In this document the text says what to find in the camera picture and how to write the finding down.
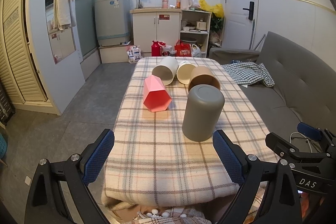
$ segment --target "gray sofa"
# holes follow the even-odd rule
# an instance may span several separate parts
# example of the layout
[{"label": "gray sofa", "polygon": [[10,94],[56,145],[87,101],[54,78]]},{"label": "gray sofa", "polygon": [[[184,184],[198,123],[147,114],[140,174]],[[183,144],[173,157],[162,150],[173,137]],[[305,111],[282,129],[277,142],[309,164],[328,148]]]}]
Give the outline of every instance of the gray sofa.
[{"label": "gray sofa", "polygon": [[[261,84],[240,88],[270,132],[289,141],[290,134],[303,121],[336,134],[336,72],[307,49],[268,32],[261,52],[212,48],[209,58],[221,65],[231,60],[265,65],[275,82],[274,88]],[[294,139],[292,143],[301,151],[310,151],[304,139]]]}]

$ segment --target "gray floor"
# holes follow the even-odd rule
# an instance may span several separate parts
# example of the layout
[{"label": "gray floor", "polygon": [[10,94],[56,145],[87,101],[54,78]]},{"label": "gray floor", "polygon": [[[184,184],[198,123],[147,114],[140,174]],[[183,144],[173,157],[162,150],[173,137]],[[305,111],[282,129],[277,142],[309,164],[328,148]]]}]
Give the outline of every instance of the gray floor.
[{"label": "gray floor", "polygon": [[[101,64],[73,98],[62,116],[16,110],[1,134],[8,143],[0,164],[0,198],[18,224],[24,223],[29,186],[26,176],[33,178],[40,159],[51,162],[66,160],[96,140],[105,128],[113,129],[118,110],[132,76],[135,64]],[[89,189],[101,203],[103,175]],[[76,223],[82,223],[68,187],[64,196]]]}]

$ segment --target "gray cylindrical container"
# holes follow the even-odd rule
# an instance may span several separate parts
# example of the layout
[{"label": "gray cylindrical container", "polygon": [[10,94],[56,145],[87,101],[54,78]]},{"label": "gray cylindrical container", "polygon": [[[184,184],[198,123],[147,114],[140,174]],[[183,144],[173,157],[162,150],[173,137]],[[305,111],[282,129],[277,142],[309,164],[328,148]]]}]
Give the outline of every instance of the gray cylindrical container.
[{"label": "gray cylindrical container", "polygon": [[224,95],[211,85],[196,85],[188,95],[182,131],[195,142],[210,138],[225,103]]}]

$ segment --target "yellow plastic bag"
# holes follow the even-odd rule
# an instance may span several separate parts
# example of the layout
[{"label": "yellow plastic bag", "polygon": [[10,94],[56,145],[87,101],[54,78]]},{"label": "yellow plastic bag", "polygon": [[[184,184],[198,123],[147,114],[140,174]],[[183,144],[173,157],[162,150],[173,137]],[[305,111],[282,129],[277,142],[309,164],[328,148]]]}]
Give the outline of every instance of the yellow plastic bag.
[{"label": "yellow plastic bag", "polygon": [[207,4],[205,0],[200,0],[199,4],[201,6],[201,9],[207,12],[213,12],[217,17],[220,17],[220,18],[224,17],[223,5],[216,4],[215,6],[210,6],[209,4]]}]

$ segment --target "tablecloth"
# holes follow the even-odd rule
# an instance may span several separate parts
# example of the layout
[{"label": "tablecloth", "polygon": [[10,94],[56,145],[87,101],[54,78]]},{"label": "tablecloth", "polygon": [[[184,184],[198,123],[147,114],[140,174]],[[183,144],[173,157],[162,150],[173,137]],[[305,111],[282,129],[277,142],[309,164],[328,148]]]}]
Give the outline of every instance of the tablecloth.
[{"label": "tablecloth", "polygon": [[[184,136],[187,85],[175,78],[166,86],[172,97],[166,111],[152,113],[143,105],[144,79],[161,59],[148,57],[138,62],[120,106],[115,145],[105,165],[102,201],[106,206],[110,200],[158,207],[189,205],[235,194],[239,188],[228,176],[211,138],[199,143]],[[176,59],[207,66],[218,78],[225,105],[216,129],[223,129],[246,154],[276,162],[276,155],[265,144],[267,127],[220,64],[206,58]]]}]

